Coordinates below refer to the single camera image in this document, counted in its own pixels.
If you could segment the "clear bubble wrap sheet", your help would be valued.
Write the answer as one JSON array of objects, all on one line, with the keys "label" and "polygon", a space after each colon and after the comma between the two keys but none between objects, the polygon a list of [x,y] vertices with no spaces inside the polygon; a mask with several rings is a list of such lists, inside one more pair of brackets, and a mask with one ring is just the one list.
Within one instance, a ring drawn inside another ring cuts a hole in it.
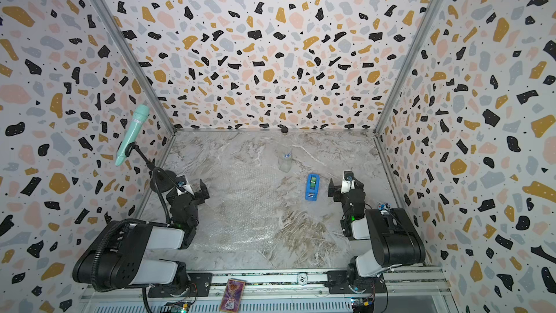
[{"label": "clear bubble wrap sheet", "polygon": [[191,249],[200,252],[265,250],[282,228],[291,174],[271,166],[222,165],[203,181],[210,198],[199,210]]}]

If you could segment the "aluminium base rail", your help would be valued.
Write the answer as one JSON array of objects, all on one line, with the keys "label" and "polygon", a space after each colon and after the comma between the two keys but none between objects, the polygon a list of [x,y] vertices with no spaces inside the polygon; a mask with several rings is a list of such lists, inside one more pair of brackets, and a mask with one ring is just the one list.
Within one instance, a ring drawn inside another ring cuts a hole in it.
[{"label": "aluminium base rail", "polygon": [[352,298],[372,296],[374,312],[457,312],[439,267],[414,265],[382,273],[365,292],[350,290],[339,268],[191,271],[193,288],[179,297],[151,288],[108,293],[85,290],[78,312],[168,312],[166,304],[192,301],[189,312],[219,312],[231,278],[246,281],[239,312],[353,312]]}]

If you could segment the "blue tape dispenser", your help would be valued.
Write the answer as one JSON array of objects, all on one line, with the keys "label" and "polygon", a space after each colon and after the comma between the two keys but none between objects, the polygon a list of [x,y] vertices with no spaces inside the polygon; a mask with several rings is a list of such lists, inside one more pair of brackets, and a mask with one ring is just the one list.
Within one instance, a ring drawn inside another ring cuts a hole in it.
[{"label": "blue tape dispenser", "polygon": [[314,173],[308,175],[306,182],[305,199],[307,201],[316,201],[319,192],[320,176]]}]

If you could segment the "mint green microphone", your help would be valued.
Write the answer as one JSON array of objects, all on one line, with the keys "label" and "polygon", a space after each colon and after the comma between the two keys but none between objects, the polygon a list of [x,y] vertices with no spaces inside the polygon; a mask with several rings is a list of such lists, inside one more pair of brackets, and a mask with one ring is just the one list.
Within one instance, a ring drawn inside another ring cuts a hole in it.
[{"label": "mint green microphone", "polygon": [[143,124],[149,118],[150,109],[146,105],[138,105],[133,113],[131,121],[128,123],[127,131],[125,133],[124,139],[118,149],[117,156],[115,159],[115,165],[118,167],[124,163],[126,158],[129,156],[126,154],[127,147],[134,143],[143,127]]}]

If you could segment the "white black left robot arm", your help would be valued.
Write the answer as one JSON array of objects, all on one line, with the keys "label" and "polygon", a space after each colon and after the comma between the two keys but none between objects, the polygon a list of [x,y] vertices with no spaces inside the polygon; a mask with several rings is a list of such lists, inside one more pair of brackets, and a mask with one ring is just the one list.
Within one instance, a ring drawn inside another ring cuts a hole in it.
[{"label": "white black left robot arm", "polygon": [[78,259],[72,279],[98,292],[152,287],[178,297],[191,290],[185,263],[146,257],[148,251],[187,249],[195,238],[198,206],[210,198],[209,191],[200,181],[194,192],[184,176],[177,183],[167,195],[170,223],[111,221]]}]

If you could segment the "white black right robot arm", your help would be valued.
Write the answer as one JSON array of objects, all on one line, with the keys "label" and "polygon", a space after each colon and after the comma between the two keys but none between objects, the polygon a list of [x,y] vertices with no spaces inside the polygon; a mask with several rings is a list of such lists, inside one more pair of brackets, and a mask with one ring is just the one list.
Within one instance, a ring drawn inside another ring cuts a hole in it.
[{"label": "white black right robot arm", "polygon": [[329,183],[328,197],[342,206],[343,236],[351,241],[370,242],[370,249],[348,264],[343,282],[350,290],[365,292],[382,273],[425,262],[424,242],[407,212],[389,204],[371,207],[366,203],[364,185],[351,171],[345,172],[340,185]]}]

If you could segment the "small blue white gadget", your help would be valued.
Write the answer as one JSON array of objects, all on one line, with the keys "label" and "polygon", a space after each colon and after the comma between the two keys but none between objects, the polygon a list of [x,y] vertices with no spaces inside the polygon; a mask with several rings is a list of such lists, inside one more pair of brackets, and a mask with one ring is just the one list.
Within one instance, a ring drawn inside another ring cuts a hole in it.
[{"label": "small blue white gadget", "polygon": [[383,204],[379,204],[378,205],[378,210],[382,213],[382,214],[389,214],[389,210],[390,210],[391,206],[388,203],[383,203]]}]

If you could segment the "green circuit board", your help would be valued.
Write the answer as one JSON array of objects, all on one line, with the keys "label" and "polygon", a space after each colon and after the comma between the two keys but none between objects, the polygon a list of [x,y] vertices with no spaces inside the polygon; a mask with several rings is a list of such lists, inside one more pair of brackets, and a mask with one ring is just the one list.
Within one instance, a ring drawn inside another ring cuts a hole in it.
[{"label": "green circuit board", "polygon": [[169,313],[189,313],[193,305],[192,301],[178,301],[166,304]]}]

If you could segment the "purple card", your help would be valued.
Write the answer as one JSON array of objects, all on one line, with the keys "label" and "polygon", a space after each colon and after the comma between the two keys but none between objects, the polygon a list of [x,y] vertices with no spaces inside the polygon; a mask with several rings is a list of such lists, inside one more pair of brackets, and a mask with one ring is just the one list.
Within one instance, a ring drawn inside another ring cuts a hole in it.
[{"label": "purple card", "polygon": [[246,284],[246,281],[233,278],[227,281],[219,308],[220,312],[239,313]]}]

